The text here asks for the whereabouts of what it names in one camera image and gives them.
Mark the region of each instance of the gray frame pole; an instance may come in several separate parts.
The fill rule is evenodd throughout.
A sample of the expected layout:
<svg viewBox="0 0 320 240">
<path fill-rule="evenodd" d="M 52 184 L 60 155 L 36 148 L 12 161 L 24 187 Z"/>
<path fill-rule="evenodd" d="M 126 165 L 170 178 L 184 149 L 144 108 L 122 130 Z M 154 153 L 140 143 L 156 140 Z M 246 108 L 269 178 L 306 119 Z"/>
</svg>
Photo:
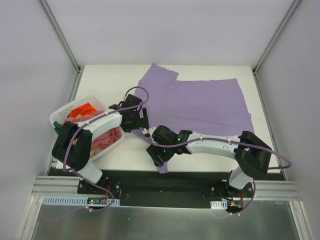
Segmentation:
<svg viewBox="0 0 320 240">
<path fill-rule="evenodd" d="M 256 64 L 256 66 L 253 68 L 253 72 L 256 74 L 259 69 L 261 68 L 262 64 L 264 63 L 266 57 L 269 55 L 270 51 L 272 50 L 272 48 L 275 46 L 276 42 L 278 41 L 281 33 L 284 31 L 284 29 L 286 28 L 288 22 L 290 21 L 290 19 L 292 18 L 292 16 L 294 15 L 294 13 L 296 12 L 296 10 L 298 9 L 300 3 L 303 0 L 293 0 L 293 2 L 291 3 L 289 9 L 286 11 L 283 19 L 281 20 L 279 26 L 277 27 L 277 29 L 275 30 L 274 34 L 271 37 L 271 40 L 269 41 L 269 43 L 267 44 L 267 46 L 265 47 L 258 63 Z"/>
<path fill-rule="evenodd" d="M 80 70 L 80 66 L 75 58 L 75 55 L 73 54 L 73 52 L 71 51 L 71 48 L 52 12 L 52 10 L 50 9 L 49 4 L 47 3 L 46 0 L 38 0 L 42 10 L 44 11 L 48 21 L 51 24 L 51 27 L 56 35 L 56 37 L 58 38 L 63 50 L 65 51 L 67 57 L 69 58 L 72 66 L 74 67 L 75 71 L 78 73 Z"/>
</svg>

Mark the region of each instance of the white tabletop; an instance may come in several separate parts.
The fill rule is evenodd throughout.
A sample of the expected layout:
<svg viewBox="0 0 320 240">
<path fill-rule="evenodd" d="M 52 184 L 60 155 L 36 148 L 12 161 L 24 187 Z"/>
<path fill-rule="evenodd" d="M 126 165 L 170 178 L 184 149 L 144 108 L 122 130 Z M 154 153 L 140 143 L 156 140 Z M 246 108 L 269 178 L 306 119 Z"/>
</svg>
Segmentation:
<svg viewBox="0 0 320 240">
<path fill-rule="evenodd" d="M 178 72 L 177 80 L 223 80 L 238 79 L 255 134 L 272 147 L 271 137 L 264 116 L 252 70 L 249 66 L 188 66 L 161 65 Z M 86 65 L 76 98 L 93 93 L 107 108 L 117 104 L 126 91 L 136 86 L 150 65 Z M 146 152 L 149 145 L 133 133 L 125 133 L 124 140 L 93 163 L 102 170 L 156 171 L 151 157 Z M 230 158 L 211 154 L 175 155 L 168 162 L 170 172 L 230 172 L 238 163 Z M 275 156 L 270 167 L 277 167 Z"/>
</svg>

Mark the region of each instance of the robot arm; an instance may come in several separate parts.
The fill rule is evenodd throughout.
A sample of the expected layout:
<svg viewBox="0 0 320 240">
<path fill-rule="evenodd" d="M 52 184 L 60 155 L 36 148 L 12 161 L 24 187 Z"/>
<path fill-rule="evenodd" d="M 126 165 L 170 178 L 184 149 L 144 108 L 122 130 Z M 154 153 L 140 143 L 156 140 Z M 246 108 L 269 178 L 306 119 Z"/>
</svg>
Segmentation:
<svg viewBox="0 0 320 240">
<path fill-rule="evenodd" d="M 102 176 L 102 172 L 89 161 L 92 141 L 101 134 L 116 127 L 121 127 L 125 132 L 131 132 L 131 130 L 139 128 L 148 129 L 149 122 L 145 108 L 142 108 L 142 118 L 140 117 L 141 109 L 137 107 L 125 110 L 125 108 L 137 106 L 140 103 L 142 103 L 140 98 L 129 94 L 125 101 L 110 106 L 107 111 L 92 119 L 78 122 L 77 124 L 70 121 L 66 122 L 62 126 L 61 132 L 54 144 L 52 156 L 63 163 L 67 154 L 66 165 L 79 172 L 81 176 L 89 181 L 97 183 Z M 73 135 L 85 124 L 87 126 L 78 132 L 76 141 L 73 141 L 70 151 L 67 152 Z"/>
<path fill-rule="evenodd" d="M 231 171 L 227 180 L 227 186 L 241 190 L 252 179 L 264 179 L 267 176 L 271 153 L 256 148 L 244 148 L 230 141 L 249 143 L 265 148 L 270 147 L 260 140 L 256 135 L 249 131 L 243 131 L 241 136 L 210 136 L 203 135 L 189 130 L 181 130 L 178 134 L 165 126 L 158 126 L 152 133 L 154 142 L 160 145 L 183 144 L 178 147 L 159 147 L 149 146 L 146 151 L 153 159 L 157 167 L 163 166 L 164 162 L 169 161 L 174 154 L 213 154 L 234 159 L 239 166 Z M 206 138 L 225 139 L 223 141 L 205 140 Z M 194 139 L 204 139 L 203 141 L 189 142 Z"/>
</svg>

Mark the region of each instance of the white plastic basket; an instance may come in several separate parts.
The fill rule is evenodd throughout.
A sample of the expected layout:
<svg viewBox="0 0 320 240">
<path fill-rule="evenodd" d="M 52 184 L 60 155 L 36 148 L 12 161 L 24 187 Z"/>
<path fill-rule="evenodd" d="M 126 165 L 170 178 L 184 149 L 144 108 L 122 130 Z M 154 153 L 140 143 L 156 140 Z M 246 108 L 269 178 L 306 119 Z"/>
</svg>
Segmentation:
<svg viewBox="0 0 320 240">
<path fill-rule="evenodd" d="M 100 103 L 100 101 L 93 94 L 89 94 L 89 95 L 83 96 L 79 99 L 73 100 L 73 101 L 69 102 L 68 104 L 60 107 L 57 111 L 53 112 L 49 118 L 52 127 L 54 127 L 55 121 L 57 121 L 59 124 L 62 124 L 66 120 L 66 118 L 68 117 L 68 115 L 71 113 L 71 111 L 73 109 L 76 109 L 86 103 L 90 103 L 91 106 L 94 107 L 97 111 L 105 111 L 106 110 L 104 108 L 104 106 Z M 93 156 L 89 160 L 90 161 L 96 160 L 97 158 L 101 157 L 103 154 L 105 154 L 106 152 L 110 151 L 115 146 L 117 146 L 121 141 L 123 141 L 123 139 L 125 138 L 125 132 L 123 131 L 123 129 L 120 126 L 119 126 L 119 131 L 121 132 L 121 138 L 118 141 L 114 142 L 112 145 L 110 145 L 106 149 L 102 150 L 101 152 L 99 152 L 97 155 Z M 63 166 L 63 164 L 58 161 L 56 168 L 62 169 L 62 166 Z"/>
</svg>

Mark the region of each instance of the white wall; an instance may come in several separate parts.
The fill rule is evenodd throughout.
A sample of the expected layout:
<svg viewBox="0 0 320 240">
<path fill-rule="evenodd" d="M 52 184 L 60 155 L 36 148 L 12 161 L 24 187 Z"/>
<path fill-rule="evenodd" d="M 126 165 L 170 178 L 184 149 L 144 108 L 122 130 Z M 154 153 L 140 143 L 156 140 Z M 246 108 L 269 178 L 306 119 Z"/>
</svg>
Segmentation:
<svg viewBox="0 0 320 240">
<path fill-rule="evenodd" d="M 251 66 L 292 0 L 48 0 L 85 64 Z"/>
<path fill-rule="evenodd" d="M 320 1 L 305 0 L 258 72 L 279 151 L 320 236 Z"/>
<path fill-rule="evenodd" d="M 75 72 L 36 0 L 0 2 L 0 239 L 16 239 Z"/>
</svg>

